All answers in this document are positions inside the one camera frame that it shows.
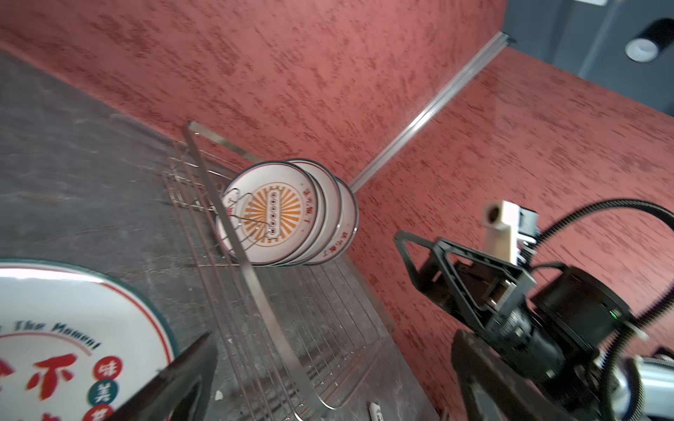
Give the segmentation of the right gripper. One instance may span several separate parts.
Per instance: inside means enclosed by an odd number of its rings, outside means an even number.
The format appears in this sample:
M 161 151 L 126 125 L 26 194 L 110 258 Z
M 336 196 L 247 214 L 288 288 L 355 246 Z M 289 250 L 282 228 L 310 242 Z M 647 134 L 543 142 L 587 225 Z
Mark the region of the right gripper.
M 553 379 L 563 371 L 563 350 L 535 319 L 526 270 L 447 240 L 398 231 L 395 246 L 419 293 L 470 328 L 514 371 Z

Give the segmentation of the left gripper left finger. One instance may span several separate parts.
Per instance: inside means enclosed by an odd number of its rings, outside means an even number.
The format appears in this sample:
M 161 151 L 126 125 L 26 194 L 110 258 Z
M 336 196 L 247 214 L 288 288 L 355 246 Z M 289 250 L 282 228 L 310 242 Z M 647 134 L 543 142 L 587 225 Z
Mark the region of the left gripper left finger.
M 203 420 L 217 362 L 216 340 L 205 333 L 108 419 Z

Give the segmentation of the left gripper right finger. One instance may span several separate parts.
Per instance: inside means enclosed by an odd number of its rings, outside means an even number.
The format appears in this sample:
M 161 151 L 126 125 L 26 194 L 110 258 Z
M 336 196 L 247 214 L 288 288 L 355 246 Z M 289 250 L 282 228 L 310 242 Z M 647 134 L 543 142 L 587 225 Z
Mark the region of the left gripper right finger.
M 470 420 L 571 420 L 507 366 L 475 334 L 454 336 L 451 362 Z

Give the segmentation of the white plate red dots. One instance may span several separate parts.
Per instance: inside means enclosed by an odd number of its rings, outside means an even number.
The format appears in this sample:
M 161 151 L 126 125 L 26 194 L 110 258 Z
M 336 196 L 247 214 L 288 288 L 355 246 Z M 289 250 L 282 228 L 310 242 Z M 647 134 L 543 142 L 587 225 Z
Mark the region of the white plate red dots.
M 342 195 L 342 217 L 340 228 L 330 243 L 319 254 L 310 259 L 308 266 L 316 266 L 340 257 L 354 241 L 359 226 L 359 208 L 356 196 L 345 182 L 337 178 Z

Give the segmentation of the white plate red text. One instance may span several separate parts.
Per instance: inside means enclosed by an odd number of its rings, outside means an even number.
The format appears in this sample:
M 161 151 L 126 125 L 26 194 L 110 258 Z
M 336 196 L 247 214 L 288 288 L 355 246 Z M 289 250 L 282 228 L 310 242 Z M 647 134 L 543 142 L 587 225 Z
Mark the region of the white plate red text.
M 178 354 L 163 315 L 126 283 L 1 261 L 3 420 L 107 420 Z

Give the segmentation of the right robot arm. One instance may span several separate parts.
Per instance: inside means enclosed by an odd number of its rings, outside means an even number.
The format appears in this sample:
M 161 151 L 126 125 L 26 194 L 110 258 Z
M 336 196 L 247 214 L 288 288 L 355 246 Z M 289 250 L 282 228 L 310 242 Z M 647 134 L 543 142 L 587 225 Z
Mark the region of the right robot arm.
M 602 281 L 562 262 L 553 264 L 553 281 L 535 288 L 537 248 L 580 219 L 611 209 L 673 223 L 672 212 L 660 205 L 614 198 L 540 229 L 536 212 L 501 201 L 485 209 L 482 250 L 396 234 L 412 285 L 463 325 L 451 363 L 468 419 L 672 419 L 672 350 L 624 354 L 672 310 L 671 292 L 635 315 Z

